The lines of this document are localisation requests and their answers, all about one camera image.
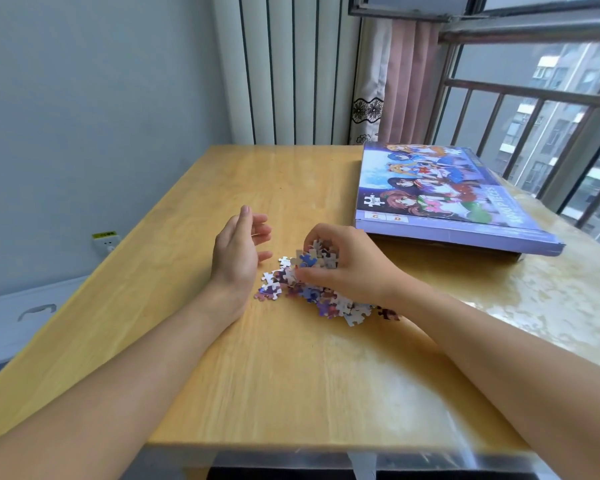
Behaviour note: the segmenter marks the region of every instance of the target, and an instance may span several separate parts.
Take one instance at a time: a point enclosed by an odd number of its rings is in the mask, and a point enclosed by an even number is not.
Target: forearm
[[[390,301],[563,479],[600,479],[599,366],[410,276]]]
[[[0,478],[117,479],[224,329],[205,289],[112,360],[0,438]]]

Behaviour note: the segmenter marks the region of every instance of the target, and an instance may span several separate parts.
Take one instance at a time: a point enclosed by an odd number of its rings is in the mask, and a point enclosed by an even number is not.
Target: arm
[[[243,207],[216,238],[211,280],[183,307],[0,438],[0,478],[117,479],[202,354],[244,311],[267,217]]]
[[[298,279],[407,316],[428,334],[564,480],[600,480],[600,366],[403,273],[361,230],[320,224],[337,269]]]

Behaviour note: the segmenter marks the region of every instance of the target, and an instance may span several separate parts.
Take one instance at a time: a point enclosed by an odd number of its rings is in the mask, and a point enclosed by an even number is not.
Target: light blue wall
[[[0,294],[90,273],[229,142],[210,0],[0,0]]]

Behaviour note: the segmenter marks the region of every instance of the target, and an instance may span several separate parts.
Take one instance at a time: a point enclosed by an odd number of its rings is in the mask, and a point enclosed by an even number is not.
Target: white radiator
[[[347,0],[214,0],[233,142],[347,144],[360,19]]]

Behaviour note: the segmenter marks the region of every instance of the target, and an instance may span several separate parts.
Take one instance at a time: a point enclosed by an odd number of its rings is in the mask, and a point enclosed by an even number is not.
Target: wooden table
[[[275,258],[292,256],[315,223],[350,224],[360,160],[359,146],[209,149],[0,373],[0,435],[195,295],[207,281],[216,233],[241,204],[268,213]],[[469,248],[378,243],[408,273],[600,364],[600,245],[514,193],[567,243],[560,257],[515,263]],[[350,328],[286,298],[249,303],[204,355],[149,444],[529,453],[414,325],[375,315]]]

